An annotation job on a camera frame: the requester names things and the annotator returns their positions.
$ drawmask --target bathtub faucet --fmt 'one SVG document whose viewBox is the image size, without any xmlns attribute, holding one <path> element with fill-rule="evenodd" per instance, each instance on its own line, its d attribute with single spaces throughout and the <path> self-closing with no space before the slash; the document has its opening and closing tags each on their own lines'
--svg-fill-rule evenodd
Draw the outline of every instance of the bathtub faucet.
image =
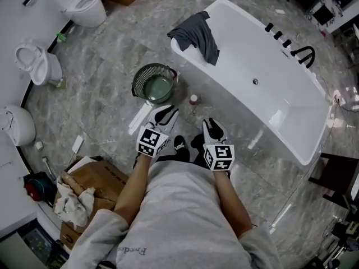
<svg viewBox="0 0 359 269">
<path fill-rule="evenodd" d="M 311 50 L 312 52 L 305 56 L 303 59 L 299 60 L 299 64 L 302 64 L 304 63 L 306 60 L 308 60 L 309 58 L 311 58 L 311 60 L 309 61 L 309 63 L 307 64 L 306 68 L 308 69 L 310 66 L 313 65 L 314 63 L 314 59 L 315 59 L 315 51 L 314 51 L 314 48 L 311 47 L 311 46 L 306 46 L 306 47 L 303 47 L 299 50 L 295 50 L 295 51 L 291 51 L 291 55 L 294 57 L 296 54 L 300 53 L 300 52 L 303 52 L 305 50 Z"/>
</svg>

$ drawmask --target crumpled white cloth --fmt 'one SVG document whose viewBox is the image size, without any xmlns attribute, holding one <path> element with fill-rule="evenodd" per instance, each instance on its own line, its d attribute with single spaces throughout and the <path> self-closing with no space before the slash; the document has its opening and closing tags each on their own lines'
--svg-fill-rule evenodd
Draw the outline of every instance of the crumpled white cloth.
<svg viewBox="0 0 359 269">
<path fill-rule="evenodd" d="M 63 183 L 61 177 L 58 177 L 56 181 L 61 197 L 55 204 L 54 212 L 64 222 L 72 222 L 74 229 L 77 226 L 86 226 L 94 208 L 95 188 L 90 187 L 77 197 L 71 187 Z"/>
</svg>

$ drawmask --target green bucket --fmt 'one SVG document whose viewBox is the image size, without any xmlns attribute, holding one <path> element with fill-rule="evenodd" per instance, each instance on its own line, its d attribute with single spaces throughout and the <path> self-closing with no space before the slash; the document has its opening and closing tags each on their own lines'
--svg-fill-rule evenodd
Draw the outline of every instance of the green bucket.
<svg viewBox="0 0 359 269">
<path fill-rule="evenodd" d="M 169 99 L 177 72 L 168 66 L 154 63 L 140 68 L 132 83 L 132 94 L 160 104 Z"/>
</svg>

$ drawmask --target bucket handle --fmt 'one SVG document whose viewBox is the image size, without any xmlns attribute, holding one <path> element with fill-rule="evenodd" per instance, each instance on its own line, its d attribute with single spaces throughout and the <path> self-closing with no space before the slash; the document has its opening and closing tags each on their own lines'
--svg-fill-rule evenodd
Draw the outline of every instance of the bucket handle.
<svg viewBox="0 0 359 269">
<path fill-rule="evenodd" d="M 173 73 L 173 79 L 177 78 L 177 72 L 169 66 L 167 66 L 167 68 Z M 131 83 L 131 87 L 132 96 L 137 96 L 134 88 L 134 83 Z"/>
</svg>

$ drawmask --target sleeve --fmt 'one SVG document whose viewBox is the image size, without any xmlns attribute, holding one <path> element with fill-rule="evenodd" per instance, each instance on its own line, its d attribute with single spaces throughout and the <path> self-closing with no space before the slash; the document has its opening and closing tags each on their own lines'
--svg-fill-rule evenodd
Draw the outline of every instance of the sleeve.
<svg viewBox="0 0 359 269">
<path fill-rule="evenodd" d="M 283 269 L 277 247 L 266 227 L 253 228 L 238 239 L 245 251 L 250 254 L 253 269 Z"/>
<path fill-rule="evenodd" d="M 68 259 L 68 269 L 96 269 L 111 249 L 128 232 L 128 224 L 120 215 L 101 209 L 78 238 Z"/>
</svg>

